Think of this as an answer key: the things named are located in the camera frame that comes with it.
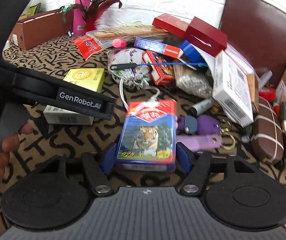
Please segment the person left hand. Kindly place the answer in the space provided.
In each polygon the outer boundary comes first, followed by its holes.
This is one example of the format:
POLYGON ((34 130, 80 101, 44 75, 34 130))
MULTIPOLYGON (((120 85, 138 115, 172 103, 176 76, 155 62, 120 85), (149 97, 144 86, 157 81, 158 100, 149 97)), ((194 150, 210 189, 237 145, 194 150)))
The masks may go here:
POLYGON ((18 134, 31 134, 33 131, 32 124, 27 121, 20 130, 9 137, 6 137, 2 142, 2 150, 0 151, 0 177, 5 174, 5 169, 10 162, 10 153, 16 152, 20 146, 18 134))

